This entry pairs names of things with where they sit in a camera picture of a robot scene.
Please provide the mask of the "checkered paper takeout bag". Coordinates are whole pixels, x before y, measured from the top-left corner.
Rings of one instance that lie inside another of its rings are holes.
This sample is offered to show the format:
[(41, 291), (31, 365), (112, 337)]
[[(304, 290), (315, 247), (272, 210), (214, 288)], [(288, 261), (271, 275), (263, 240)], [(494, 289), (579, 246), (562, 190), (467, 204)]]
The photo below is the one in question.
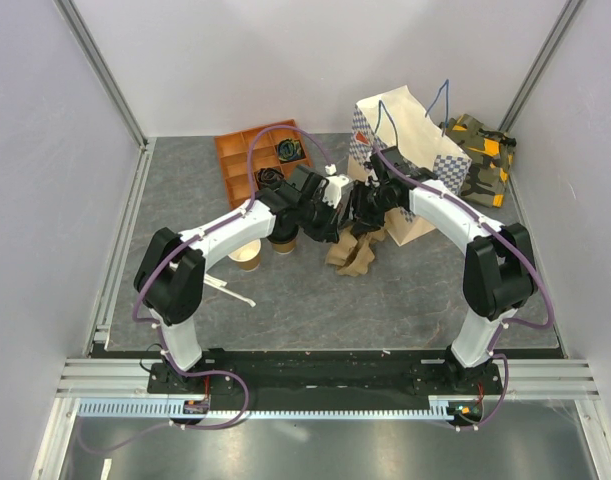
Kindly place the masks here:
[(429, 187), (403, 181), (395, 172), (385, 174), (402, 188), (399, 206), (385, 214), (384, 227), (398, 245), (438, 229), (464, 252), (476, 224), (448, 196), (457, 197), (471, 159), (436, 126), (423, 105), (405, 86), (358, 101), (354, 107), (348, 175), (364, 183), (376, 177), (373, 147), (397, 171), (410, 175), (426, 168), (437, 176)]

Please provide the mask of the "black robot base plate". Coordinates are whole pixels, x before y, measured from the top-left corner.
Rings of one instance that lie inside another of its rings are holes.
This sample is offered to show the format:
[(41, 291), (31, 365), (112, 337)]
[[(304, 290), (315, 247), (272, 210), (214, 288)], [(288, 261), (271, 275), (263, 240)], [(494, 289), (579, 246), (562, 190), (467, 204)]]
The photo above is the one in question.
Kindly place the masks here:
[(151, 394), (208, 394), (218, 409), (243, 398), (260, 410), (385, 410), (425, 408), (433, 395), (477, 398), (502, 390), (491, 361), (454, 382), (442, 350), (226, 351), (212, 349), (184, 377), (166, 362), (151, 367)]

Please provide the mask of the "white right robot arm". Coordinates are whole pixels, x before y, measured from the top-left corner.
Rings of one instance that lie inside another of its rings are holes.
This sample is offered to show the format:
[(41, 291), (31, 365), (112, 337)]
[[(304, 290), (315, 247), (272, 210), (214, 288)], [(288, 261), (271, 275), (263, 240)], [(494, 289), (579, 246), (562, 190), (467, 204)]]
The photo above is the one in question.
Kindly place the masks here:
[(402, 209), (428, 220), (463, 254), (468, 310), (447, 348), (442, 377), (450, 391), (466, 393), (494, 359), (500, 331), (540, 287), (530, 234), (520, 223), (504, 225), (468, 206), (426, 168), (403, 171), (391, 159), (397, 152), (370, 153), (370, 173), (355, 184), (347, 212), (356, 226), (367, 227)]

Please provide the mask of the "paper cup front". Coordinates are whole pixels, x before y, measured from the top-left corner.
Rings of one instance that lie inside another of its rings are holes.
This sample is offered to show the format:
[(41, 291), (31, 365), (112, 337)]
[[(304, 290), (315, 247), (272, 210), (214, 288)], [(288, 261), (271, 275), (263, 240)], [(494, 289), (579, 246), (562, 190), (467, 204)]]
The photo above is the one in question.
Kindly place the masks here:
[(268, 238), (273, 250), (281, 255), (286, 255), (291, 253), (297, 244), (297, 237), (294, 236), (289, 239), (276, 239), (276, 238)]

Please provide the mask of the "cardboard cup carrier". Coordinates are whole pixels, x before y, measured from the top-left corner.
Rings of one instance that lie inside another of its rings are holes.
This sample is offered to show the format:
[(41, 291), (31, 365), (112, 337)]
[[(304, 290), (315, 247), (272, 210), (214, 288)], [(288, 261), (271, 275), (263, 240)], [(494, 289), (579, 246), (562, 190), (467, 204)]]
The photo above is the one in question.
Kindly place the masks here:
[(342, 276), (358, 277), (368, 273), (370, 264), (375, 260), (371, 248), (374, 243), (385, 240), (384, 228), (355, 236), (350, 226), (344, 228), (339, 241), (331, 245), (325, 257), (325, 264), (336, 269)]

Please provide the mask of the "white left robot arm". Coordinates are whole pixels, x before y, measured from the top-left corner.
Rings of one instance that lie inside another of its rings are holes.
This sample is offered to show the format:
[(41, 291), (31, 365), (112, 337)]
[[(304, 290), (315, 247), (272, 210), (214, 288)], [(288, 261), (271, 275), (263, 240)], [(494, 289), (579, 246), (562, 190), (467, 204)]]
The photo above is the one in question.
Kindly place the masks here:
[(318, 242), (336, 242), (352, 188), (353, 181), (344, 174), (323, 176), (300, 166), (212, 222), (180, 233), (162, 228), (154, 234), (134, 278), (138, 297), (133, 319), (158, 329), (175, 387), (193, 393), (204, 382), (193, 315), (202, 300), (206, 272), (263, 238), (289, 242), (303, 232)]

